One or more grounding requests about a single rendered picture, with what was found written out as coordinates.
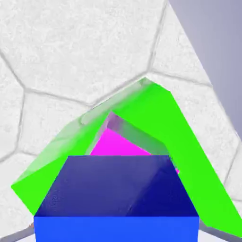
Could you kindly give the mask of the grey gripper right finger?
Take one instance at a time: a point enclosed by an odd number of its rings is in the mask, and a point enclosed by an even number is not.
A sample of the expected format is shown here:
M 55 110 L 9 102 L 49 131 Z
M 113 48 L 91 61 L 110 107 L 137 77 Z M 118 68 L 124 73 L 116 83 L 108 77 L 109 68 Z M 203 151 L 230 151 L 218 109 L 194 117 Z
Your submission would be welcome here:
M 230 236 L 222 231 L 206 226 L 200 220 L 198 242 L 230 242 Z

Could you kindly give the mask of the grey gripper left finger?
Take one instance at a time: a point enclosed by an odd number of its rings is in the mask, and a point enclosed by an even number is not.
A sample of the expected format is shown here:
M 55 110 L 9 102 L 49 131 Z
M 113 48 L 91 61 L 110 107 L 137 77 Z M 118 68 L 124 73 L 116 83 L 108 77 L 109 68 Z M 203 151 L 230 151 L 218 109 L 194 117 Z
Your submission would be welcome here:
M 35 233 L 34 223 L 31 223 L 29 225 L 29 227 L 27 227 L 23 230 L 17 231 L 15 233 L 12 233 L 10 235 L 0 238 L 0 242 L 16 242 L 16 241 L 24 239 L 28 236 L 31 236 L 34 233 Z

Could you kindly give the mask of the small blue cube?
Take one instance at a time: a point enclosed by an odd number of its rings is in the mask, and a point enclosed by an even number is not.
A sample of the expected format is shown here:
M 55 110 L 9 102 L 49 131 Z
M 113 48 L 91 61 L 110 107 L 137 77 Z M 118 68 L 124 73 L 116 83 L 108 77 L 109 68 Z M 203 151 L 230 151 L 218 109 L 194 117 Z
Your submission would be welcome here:
M 70 156 L 34 216 L 36 242 L 198 242 L 169 156 Z

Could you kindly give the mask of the small magenta cube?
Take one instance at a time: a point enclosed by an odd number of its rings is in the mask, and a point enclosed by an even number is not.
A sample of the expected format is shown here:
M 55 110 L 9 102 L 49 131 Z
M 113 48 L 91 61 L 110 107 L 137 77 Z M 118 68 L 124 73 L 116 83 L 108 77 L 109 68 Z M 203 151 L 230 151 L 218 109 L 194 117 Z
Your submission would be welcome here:
M 72 159 L 84 178 L 146 182 L 155 176 L 177 178 L 165 144 L 111 112 L 85 155 Z

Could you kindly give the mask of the large green box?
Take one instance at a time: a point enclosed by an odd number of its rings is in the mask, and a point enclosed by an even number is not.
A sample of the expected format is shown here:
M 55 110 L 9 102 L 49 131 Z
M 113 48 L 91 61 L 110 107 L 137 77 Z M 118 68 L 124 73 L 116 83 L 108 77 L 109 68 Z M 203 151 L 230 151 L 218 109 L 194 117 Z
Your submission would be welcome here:
M 12 184 L 35 213 L 69 155 L 83 155 L 110 112 L 163 143 L 208 226 L 242 238 L 242 218 L 183 116 L 172 93 L 143 78 L 66 125 Z

